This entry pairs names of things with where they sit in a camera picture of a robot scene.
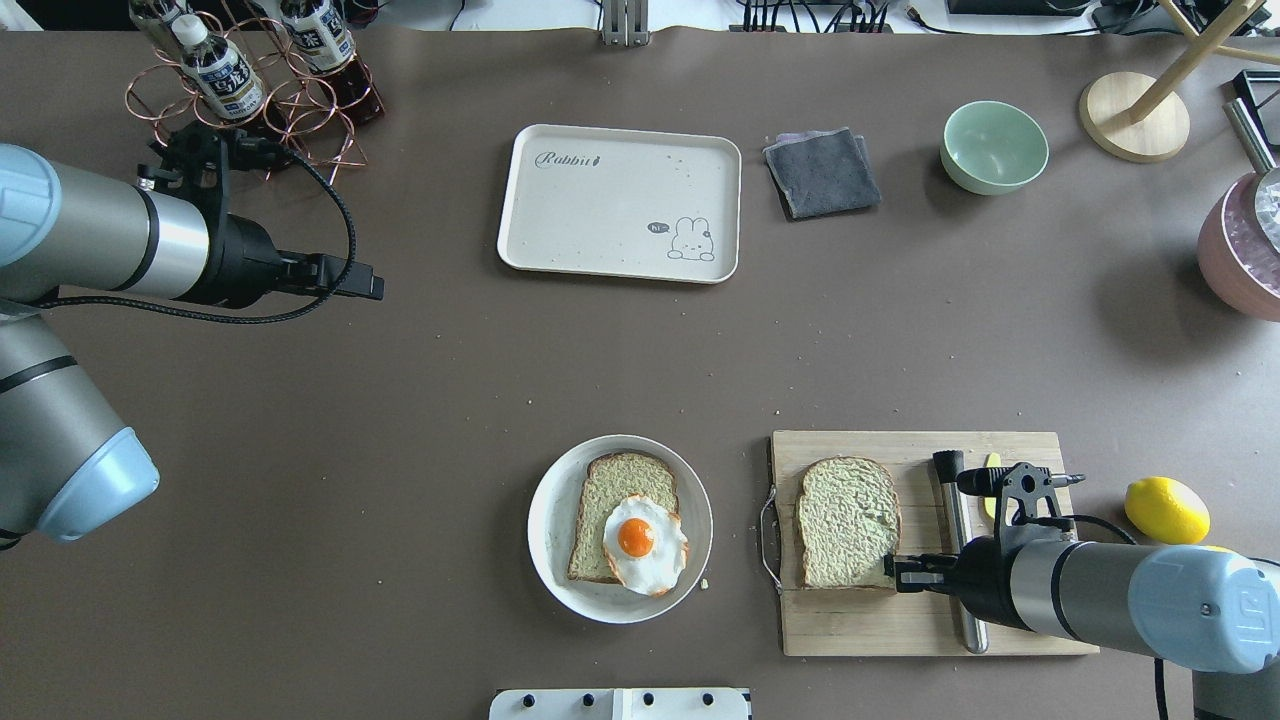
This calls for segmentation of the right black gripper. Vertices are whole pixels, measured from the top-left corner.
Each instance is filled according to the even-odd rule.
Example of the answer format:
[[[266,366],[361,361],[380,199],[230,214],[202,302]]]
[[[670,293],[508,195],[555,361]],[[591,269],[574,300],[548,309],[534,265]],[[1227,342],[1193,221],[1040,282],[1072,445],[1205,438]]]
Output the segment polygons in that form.
[[[899,593],[951,594],[977,619],[1023,629],[1010,591],[1015,551],[996,538],[975,538],[955,555],[886,555],[884,574]]]

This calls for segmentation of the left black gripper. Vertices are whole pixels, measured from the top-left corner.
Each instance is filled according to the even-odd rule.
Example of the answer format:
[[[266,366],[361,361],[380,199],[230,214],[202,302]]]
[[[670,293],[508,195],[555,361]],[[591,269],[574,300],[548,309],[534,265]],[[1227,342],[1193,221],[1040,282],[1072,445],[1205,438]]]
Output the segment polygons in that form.
[[[205,304],[242,309],[276,291],[384,300],[385,281],[367,264],[317,254],[316,287],[311,269],[306,255],[278,250],[260,224],[228,214],[211,240]]]

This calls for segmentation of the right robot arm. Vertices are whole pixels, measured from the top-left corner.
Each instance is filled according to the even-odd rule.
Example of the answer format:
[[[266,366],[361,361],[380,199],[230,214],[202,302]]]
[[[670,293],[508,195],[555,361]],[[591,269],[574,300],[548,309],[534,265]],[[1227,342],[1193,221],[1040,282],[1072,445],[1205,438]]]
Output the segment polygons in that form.
[[[884,559],[901,592],[955,597],[982,621],[1160,659],[1192,674],[1198,719],[1275,719],[1277,565],[1198,544],[980,537]]]

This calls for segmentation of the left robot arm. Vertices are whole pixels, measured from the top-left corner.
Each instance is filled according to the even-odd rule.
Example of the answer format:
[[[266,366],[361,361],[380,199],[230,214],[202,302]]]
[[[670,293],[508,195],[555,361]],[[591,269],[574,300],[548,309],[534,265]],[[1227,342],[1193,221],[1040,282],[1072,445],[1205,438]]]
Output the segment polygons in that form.
[[[134,183],[3,146],[3,547],[72,542],[147,498],[159,470],[46,314],[116,306],[230,325],[288,322],[335,296],[380,300],[356,259],[278,249],[229,209],[229,170],[300,155],[242,132],[191,129],[157,145]]]

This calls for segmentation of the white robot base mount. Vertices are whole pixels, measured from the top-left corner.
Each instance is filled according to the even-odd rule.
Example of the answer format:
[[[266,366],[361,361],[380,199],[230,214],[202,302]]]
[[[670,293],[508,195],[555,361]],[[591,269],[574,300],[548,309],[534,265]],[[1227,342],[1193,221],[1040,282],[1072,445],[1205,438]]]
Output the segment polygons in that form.
[[[753,719],[751,692],[733,687],[508,689],[489,719]]]

